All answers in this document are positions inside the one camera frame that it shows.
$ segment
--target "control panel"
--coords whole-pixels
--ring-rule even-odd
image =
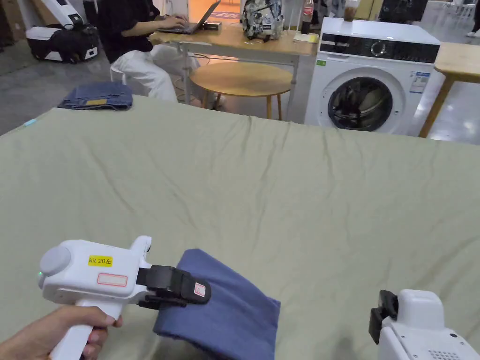
[[[370,58],[435,63],[440,45],[323,34],[320,51]]]

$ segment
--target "washing machine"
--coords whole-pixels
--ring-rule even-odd
[[[305,124],[407,134],[439,48],[418,26],[324,18]]]

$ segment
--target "backpack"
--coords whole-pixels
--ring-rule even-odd
[[[278,39],[283,30],[282,0],[247,0],[242,14],[243,32],[249,40]]]

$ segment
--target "wooden stool leg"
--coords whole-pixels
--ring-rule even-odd
[[[267,119],[272,118],[272,96],[267,96]]]
[[[208,91],[205,90],[204,100],[203,100],[203,102],[202,102],[202,107],[203,107],[204,109],[207,108],[207,103],[208,103]]]
[[[420,130],[419,137],[427,137],[430,129],[433,126],[433,123],[435,122],[435,119],[437,118],[438,113],[442,109],[442,105],[444,104],[444,101],[447,98],[447,95],[450,92],[450,89],[452,88],[454,82],[455,81],[451,76],[447,75],[445,77],[445,81],[440,88],[437,98],[435,99],[435,102],[433,103],[432,108],[428,113],[427,119],[425,120],[422,129]]]
[[[282,98],[280,94],[276,96],[276,101],[278,103],[278,120],[282,121]]]
[[[218,105],[220,104],[220,97],[222,96],[222,94],[218,93],[218,95],[216,96],[216,102],[215,102],[215,109],[218,109]]]

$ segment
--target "finger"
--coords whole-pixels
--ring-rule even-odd
[[[123,326],[123,318],[120,315],[119,319],[113,323],[113,327],[122,327]]]
[[[75,325],[107,327],[115,322],[113,317],[108,316],[96,306],[63,306],[52,315],[59,317],[68,327]]]
[[[100,354],[100,351],[102,351],[102,347],[100,345],[87,344],[84,347],[83,355],[87,359],[95,359]]]
[[[106,328],[93,329],[92,333],[88,337],[88,343],[92,345],[102,346],[108,337],[108,330]]]

